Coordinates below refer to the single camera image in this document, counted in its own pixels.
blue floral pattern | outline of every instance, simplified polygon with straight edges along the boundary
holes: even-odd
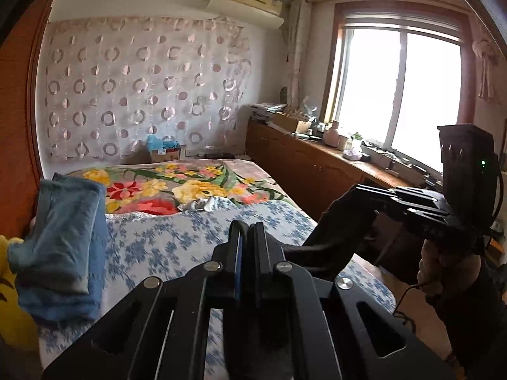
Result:
[[[273,237],[286,244],[302,244],[316,223],[284,201],[236,207],[224,203],[207,213],[185,211],[171,216],[127,213],[107,216],[110,240],[107,244],[106,286],[101,315],[109,311],[147,276],[164,280],[184,276],[196,264],[210,260],[214,247],[228,238],[232,220],[247,224],[262,221]],[[354,258],[340,273],[358,283],[379,304],[392,312],[395,298],[384,284],[369,274]],[[228,378],[222,347],[221,311],[212,310],[206,351],[205,379]],[[41,329],[42,366],[47,367],[89,327],[81,325],[60,331]]]

floral blanket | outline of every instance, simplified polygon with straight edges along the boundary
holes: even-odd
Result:
[[[237,207],[221,199],[220,209],[207,213],[184,211],[172,216],[143,213],[106,215],[109,241],[106,246],[106,285],[100,313],[107,313],[148,276],[169,280],[184,276],[199,263],[210,260],[217,244],[228,239],[232,220],[247,224],[262,221],[268,233],[286,244],[301,245],[316,223],[303,211],[283,201]],[[392,313],[395,298],[384,284],[368,273],[354,255],[340,275],[351,278]],[[91,324],[65,330],[41,329],[39,350],[47,367]],[[222,344],[221,311],[213,309],[209,321],[205,380],[227,380]]]
[[[282,200],[296,204],[251,161],[176,160],[170,163],[79,170],[70,175],[106,186],[106,213],[178,213],[180,204],[212,195],[236,206]]]

wall covering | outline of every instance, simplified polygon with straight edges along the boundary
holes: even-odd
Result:
[[[193,154],[239,146],[237,111],[252,67],[242,27],[138,16],[48,26],[43,121],[53,159],[118,160],[149,134]]]

yellow plush toy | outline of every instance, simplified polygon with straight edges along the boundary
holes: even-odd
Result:
[[[30,314],[18,305],[18,293],[14,287],[16,276],[7,262],[9,245],[22,242],[21,238],[7,240],[0,235],[0,335],[12,347],[36,352],[39,350],[37,326]]]

silver bolt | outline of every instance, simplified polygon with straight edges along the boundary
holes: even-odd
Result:
[[[280,263],[276,264],[276,269],[282,273],[288,273],[292,270],[292,264],[290,264],[288,261],[281,261]]]
[[[354,285],[354,282],[346,277],[339,277],[336,279],[336,285],[342,290],[350,290]]]
[[[147,289],[154,289],[160,286],[160,280],[157,279],[156,277],[148,277],[147,279],[144,279],[143,285]]]
[[[218,261],[208,261],[204,263],[204,269],[206,271],[218,271],[221,268],[221,264]]]

